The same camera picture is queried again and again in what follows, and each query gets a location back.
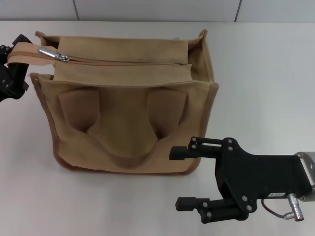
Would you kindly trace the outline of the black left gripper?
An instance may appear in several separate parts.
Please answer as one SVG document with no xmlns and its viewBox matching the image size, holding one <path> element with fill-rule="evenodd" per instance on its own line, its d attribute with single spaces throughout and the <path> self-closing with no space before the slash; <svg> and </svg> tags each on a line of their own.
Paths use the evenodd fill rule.
<svg viewBox="0 0 315 236">
<path fill-rule="evenodd" d="M 28 90 L 29 85 L 25 82 L 28 64 L 11 63 L 8 66 L 7 57 L 19 42 L 31 43 L 31 41 L 20 34 L 13 42 L 12 47 L 0 46 L 0 99 L 20 99 Z"/>
</svg>

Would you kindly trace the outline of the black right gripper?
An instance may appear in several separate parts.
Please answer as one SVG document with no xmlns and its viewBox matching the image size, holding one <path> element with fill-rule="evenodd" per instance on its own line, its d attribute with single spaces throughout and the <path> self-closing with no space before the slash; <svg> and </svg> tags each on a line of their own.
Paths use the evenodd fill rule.
<svg viewBox="0 0 315 236">
<path fill-rule="evenodd" d="M 177 211 L 196 209 L 203 224 L 225 220 L 244 221 L 257 209 L 258 199 L 297 198 L 311 193 L 312 186 L 296 155 L 254 155 L 233 138 L 192 137 L 188 146 L 173 146 L 170 160 L 216 159 L 215 177 L 224 199 L 179 197 Z"/>
</svg>

